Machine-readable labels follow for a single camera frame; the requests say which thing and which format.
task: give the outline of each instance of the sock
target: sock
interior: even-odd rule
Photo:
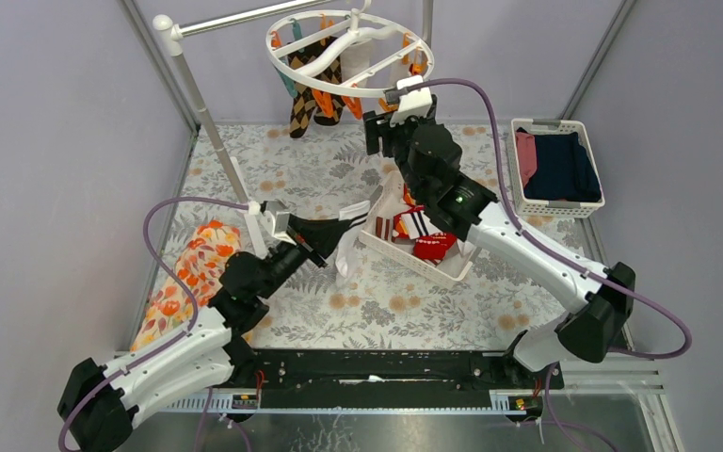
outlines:
[[[342,83],[342,62],[340,56],[333,60],[323,73],[319,75],[319,79],[323,82],[328,82],[333,85],[339,85]],[[317,113],[314,114],[314,122],[320,125],[336,125],[342,118],[342,109],[345,108],[345,101],[342,100],[342,96],[331,94],[331,103],[334,106],[334,112],[331,116],[326,116],[323,110],[318,108]]]
[[[353,274],[356,267],[359,266],[356,253],[353,252],[353,243],[359,237],[359,232],[362,231],[362,226],[364,226],[364,223],[367,220],[367,212],[369,211],[369,201],[362,201],[357,204],[349,205],[339,211],[340,221],[343,219],[353,220],[350,229],[343,234],[342,238],[339,240],[339,245],[337,245],[336,266],[337,270],[339,270],[339,274],[345,278]]]
[[[326,50],[326,47],[328,45],[331,45],[335,40],[336,38],[330,36],[322,41],[314,42],[307,45],[300,52],[293,52],[292,54],[289,54],[287,56],[287,60],[289,61],[290,67],[293,69],[298,69],[315,61],[317,57],[319,57],[323,53],[323,51]],[[326,74],[330,73],[331,67],[323,71],[323,73],[320,75],[320,78],[324,79],[324,77],[327,76]],[[317,110],[317,113],[320,114],[320,109],[317,107],[317,102],[314,100],[314,96],[312,96],[311,88],[308,88],[305,85],[299,83],[295,83],[295,89],[297,90],[297,96],[292,101],[289,136],[291,138],[300,138],[303,137],[303,134],[306,133],[306,129],[309,128],[309,121],[312,119],[312,114],[314,113],[314,111]],[[334,104],[334,110],[335,112],[337,110],[336,103]],[[323,120],[321,121],[331,121],[331,119],[323,116]]]

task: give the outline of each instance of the folded clothes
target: folded clothes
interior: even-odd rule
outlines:
[[[577,132],[568,135],[534,135],[537,171],[525,185],[526,198],[597,202],[603,196],[597,174]]]
[[[537,170],[536,140],[527,132],[517,132],[517,161],[520,162],[520,180],[522,188],[528,185]]]

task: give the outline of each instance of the navy blue clothing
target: navy blue clothing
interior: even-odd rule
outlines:
[[[569,135],[534,135],[537,172],[525,186],[525,198],[597,202],[602,197],[600,182],[578,142],[577,132]]]

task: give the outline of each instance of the orange floral cloth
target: orange floral cloth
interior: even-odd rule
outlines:
[[[239,250],[239,230],[220,221],[209,221],[193,234],[173,270],[192,290],[199,308],[220,289],[218,278],[226,261]],[[170,276],[149,302],[131,351],[147,346],[192,317],[192,300]]]

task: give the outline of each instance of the clothespin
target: clothespin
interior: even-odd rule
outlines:
[[[357,120],[360,120],[362,118],[362,99],[357,98],[350,98],[347,96],[342,96],[343,102],[345,102],[345,106],[348,110],[350,110],[351,113],[353,113],[353,116],[356,117]]]
[[[403,48],[406,48],[409,46],[409,33],[403,34]],[[403,55],[403,58],[400,60],[403,64],[409,64],[409,54]]]
[[[334,116],[334,103],[331,101],[331,94],[319,89],[312,88],[312,95],[317,105],[326,116]]]
[[[302,40],[303,39],[303,31],[300,29],[300,23],[296,20],[292,20],[292,37],[295,38],[295,40]]]
[[[427,64],[421,62],[423,60],[423,51],[419,47],[414,51],[414,62],[409,66],[411,75],[419,75],[426,69]]]
[[[380,105],[381,109],[383,109],[386,113],[395,111],[397,109],[397,105],[389,105],[383,99],[378,99],[378,105]]]
[[[320,19],[320,29],[321,30],[325,30],[326,28],[328,28],[330,26],[334,26],[334,21],[332,19],[326,21],[325,14],[320,14],[320,17],[322,18],[322,19]]]
[[[278,49],[281,47],[281,37],[279,36],[278,31],[274,31],[271,33],[273,36],[273,39],[271,40],[270,44],[273,46],[273,48]],[[281,59],[281,62],[286,64],[286,60],[284,58]],[[287,88],[287,92],[289,92],[289,95],[292,96],[293,99],[297,97],[297,89],[295,88],[295,82],[292,81],[291,78],[287,77],[281,71],[278,69],[276,70],[277,73],[279,73],[279,77],[281,77],[281,81],[284,83],[284,87]]]

